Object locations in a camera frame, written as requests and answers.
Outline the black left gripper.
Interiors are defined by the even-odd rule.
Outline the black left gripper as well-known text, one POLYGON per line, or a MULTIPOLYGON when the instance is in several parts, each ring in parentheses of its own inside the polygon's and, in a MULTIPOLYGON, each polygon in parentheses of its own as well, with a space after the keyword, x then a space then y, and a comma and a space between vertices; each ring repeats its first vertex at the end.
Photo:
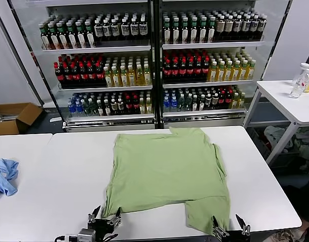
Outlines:
POLYGON ((110 241, 118 236, 114 230, 121 223, 121 207, 118 208, 115 216, 108 219, 101 219, 101 205, 96 207, 91 214, 88 214, 88 229, 95 231, 96 241, 110 241))

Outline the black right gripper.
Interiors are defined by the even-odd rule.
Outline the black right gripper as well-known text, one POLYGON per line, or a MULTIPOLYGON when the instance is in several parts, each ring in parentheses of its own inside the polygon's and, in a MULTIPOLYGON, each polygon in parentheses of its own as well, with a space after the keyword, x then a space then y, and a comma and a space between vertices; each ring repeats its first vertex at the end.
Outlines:
POLYGON ((219 227, 219 224, 215 218, 212 216, 213 221, 213 235, 218 241, 221 242, 250 242, 250 235, 243 235, 243 233, 250 233, 250 225, 246 224, 245 221, 238 215, 235 214, 236 219, 242 229, 235 231, 226 232, 224 229, 219 227))

